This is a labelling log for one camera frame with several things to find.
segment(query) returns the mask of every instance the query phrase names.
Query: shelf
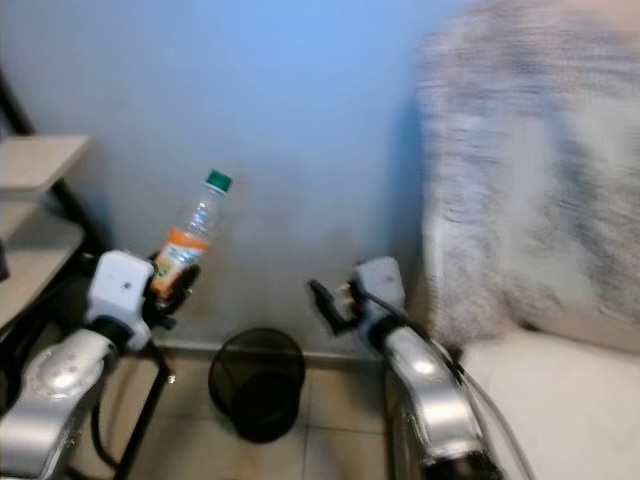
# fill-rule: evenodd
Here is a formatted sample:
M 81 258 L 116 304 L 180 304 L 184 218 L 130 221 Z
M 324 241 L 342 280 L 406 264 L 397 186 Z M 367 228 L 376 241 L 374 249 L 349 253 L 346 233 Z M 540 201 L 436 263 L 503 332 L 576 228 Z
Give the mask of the shelf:
M 89 137 L 35 135 L 0 144 L 0 194 L 44 193 L 89 147 Z
M 35 202 L 0 200 L 10 277 L 0 283 L 0 329 L 45 289 L 82 242 L 80 226 Z

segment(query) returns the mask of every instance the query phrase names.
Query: trash can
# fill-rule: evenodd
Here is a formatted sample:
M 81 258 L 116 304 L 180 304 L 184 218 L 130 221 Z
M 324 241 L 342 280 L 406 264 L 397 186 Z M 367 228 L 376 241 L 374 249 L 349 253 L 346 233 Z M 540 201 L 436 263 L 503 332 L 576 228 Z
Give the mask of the trash can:
M 216 354 L 209 393 L 241 437 L 266 443 L 295 423 L 304 379 L 300 347 L 278 330 L 257 328 L 236 335 Z

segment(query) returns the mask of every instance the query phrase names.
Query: plastic bottle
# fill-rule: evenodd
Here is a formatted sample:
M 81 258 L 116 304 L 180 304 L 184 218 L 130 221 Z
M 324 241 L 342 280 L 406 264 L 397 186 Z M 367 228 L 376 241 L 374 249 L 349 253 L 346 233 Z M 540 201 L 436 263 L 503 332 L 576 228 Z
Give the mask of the plastic bottle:
M 209 250 L 220 220 L 220 206 L 231 187 L 231 178 L 213 170 L 199 194 L 189 202 L 155 259 L 151 289 L 167 298 L 173 283 L 187 267 L 198 263 Z

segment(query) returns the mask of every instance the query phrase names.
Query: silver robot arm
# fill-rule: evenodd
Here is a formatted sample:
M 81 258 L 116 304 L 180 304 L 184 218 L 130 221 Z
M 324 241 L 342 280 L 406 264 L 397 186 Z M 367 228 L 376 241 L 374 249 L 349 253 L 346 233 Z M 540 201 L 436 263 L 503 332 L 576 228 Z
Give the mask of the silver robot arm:
M 502 478 L 454 362 L 407 321 L 402 278 L 393 258 L 357 265 L 337 299 L 317 281 L 309 287 L 334 334 L 358 330 L 398 379 L 424 478 Z
M 142 318 L 153 265 L 126 252 L 100 258 L 89 289 L 85 327 L 42 351 L 0 420 L 0 479 L 54 480 L 64 473 L 82 421 L 125 351 L 151 338 Z

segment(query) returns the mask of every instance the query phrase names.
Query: black cable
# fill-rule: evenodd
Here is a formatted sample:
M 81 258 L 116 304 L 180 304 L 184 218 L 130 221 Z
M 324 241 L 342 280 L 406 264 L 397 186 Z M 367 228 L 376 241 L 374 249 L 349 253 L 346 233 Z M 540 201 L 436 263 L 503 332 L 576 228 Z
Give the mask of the black cable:
M 104 463 L 109 465 L 114 470 L 118 469 L 118 462 L 116 462 L 113 457 L 106 451 L 104 445 L 102 444 L 102 439 L 100 438 L 100 401 L 93 407 L 91 411 L 91 441 L 93 443 L 93 448 L 95 449 L 98 457 Z
M 396 316 L 398 318 L 401 318 L 402 320 L 405 320 L 406 322 L 412 323 L 411 319 L 409 318 L 409 315 L 407 315 L 406 312 L 404 312 L 403 310 L 400 310 L 397 307 L 394 307 L 393 305 L 391 305 L 386 300 L 383 300 L 380 297 L 377 297 L 376 295 L 374 295 L 373 293 L 367 292 L 366 290 L 359 290 L 358 293 L 360 295 L 362 295 L 364 298 L 368 298 L 373 303 L 377 303 L 378 305 L 380 305 L 382 308 L 384 308 L 386 311 L 388 311 L 392 315 L 394 315 L 394 316 Z
M 393 305 L 391 305 L 389 302 L 383 300 L 382 298 L 377 297 L 376 295 L 373 295 L 372 293 L 369 293 L 367 291 L 360 291 L 359 293 L 364 298 L 367 298 L 367 299 L 371 300 L 372 302 L 380 305 L 382 308 L 387 310 L 392 315 L 395 315 L 395 316 L 405 320 L 408 323 L 412 323 L 411 319 L 409 318 L 409 316 L 404 311 L 400 310 L 399 308 L 394 307 Z M 439 347 L 439 345 L 437 343 L 433 342 L 428 337 L 424 338 L 424 340 L 426 342 L 432 344 L 434 347 Z M 445 363 L 447 365 L 449 365 L 450 368 L 452 368 L 454 370 L 454 373 L 459 373 L 460 374 L 460 378 L 467 384 L 467 386 L 471 387 L 473 390 L 476 391 L 476 393 L 480 396 L 482 401 L 488 407 L 488 409 L 491 412 L 491 414 L 497 420 L 498 425 L 499 425 L 500 429 L 502 430 L 502 433 L 505 435 L 505 438 L 507 439 L 507 441 L 509 443 L 509 447 L 511 448 L 511 450 L 513 452 L 513 455 L 516 458 L 522 473 L 525 475 L 525 478 L 527 478 L 528 480 L 535 480 L 535 475 L 533 474 L 533 469 L 531 468 L 531 464 L 529 463 L 529 460 L 527 459 L 527 456 L 525 455 L 524 450 L 520 446 L 520 443 L 518 442 L 518 438 L 516 437 L 516 434 L 511 429 L 511 426 L 509 425 L 509 422 L 507 421 L 507 419 L 504 416 L 504 414 L 502 413 L 502 411 L 500 411 L 500 409 L 498 408 L 498 405 L 496 405 L 496 403 L 489 396 L 489 394 L 462 367 L 462 365 L 460 365 L 458 362 L 453 362 L 450 358 L 446 357 L 442 348 L 436 348 L 436 349 L 442 353 L 443 360 L 445 361 Z

